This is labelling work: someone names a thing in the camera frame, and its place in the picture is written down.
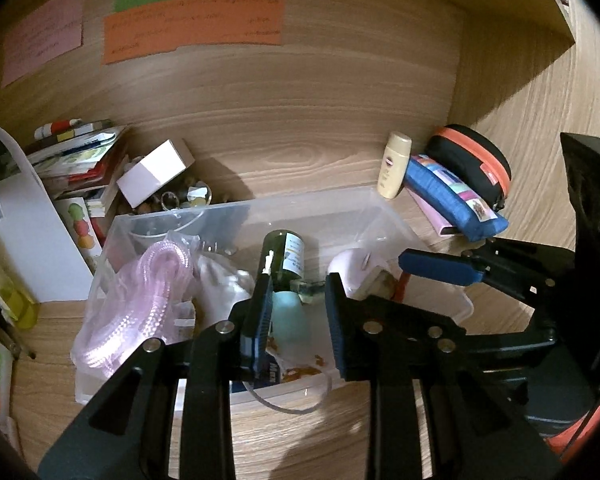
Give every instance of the pink notebook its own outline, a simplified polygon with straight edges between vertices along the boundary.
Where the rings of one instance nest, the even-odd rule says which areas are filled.
[[[426,200],[418,195],[413,189],[408,187],[407,191],[411,196],[413,196],[413,199],[416,201],[416,204],[418,204],[418,207],[422,210],[427,219],[429,219],[429,222],[431,222],[431,226],[437,235],[452,236],[459,234],[460,231],[458,231],[458,228],[451,225],[446,218],[433,209],[433,206],[431,206],[429,202],[426,202]]]

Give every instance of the blue fabric pouch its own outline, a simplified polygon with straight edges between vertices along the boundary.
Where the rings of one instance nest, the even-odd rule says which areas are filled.
[[[484,240],[509,227],[506,218],[494,212],[467,184],[427,155],[411,155],[404,181],[471,242]]]

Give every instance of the silver bolt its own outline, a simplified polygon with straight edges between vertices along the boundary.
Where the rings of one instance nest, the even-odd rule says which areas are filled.
[[[445,354],[451,354],[456,349],[456,343],[451,341],[451,339],[441,339],[438,341],[438,348]]]
[[[439,326],[430,326],[427,335],[430,338],[438,339],[442,335],[442,329]]]
[[[377,321],[365,321],[362,329],[368,334],[379,334],[382,332],[382,325]]]
[[[228,319],[225,319],[224,321],[218,321],[216,323],[216,331],[221,334],[230,334],[234,331],[234,328],[235,325]]]
[[[160,348],[160,340],[157,337],[152,337],[142,343],[142,350],[145,352],[155,352],[158,348]]]

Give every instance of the stack of books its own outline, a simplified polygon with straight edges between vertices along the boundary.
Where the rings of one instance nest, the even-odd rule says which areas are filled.
[[[24,151],[91,264],[102,251],[120,198],[116,181],[129,160],[127,128],[110,120],[71,122],[64,131],[36,140]]]

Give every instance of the green bottle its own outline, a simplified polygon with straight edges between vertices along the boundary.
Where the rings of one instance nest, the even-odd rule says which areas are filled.
[[[271,274],[274,291],[291,290],[291,280],[304,278],[304,242],[295,232],[276,229],[264,237],[258,273]]]

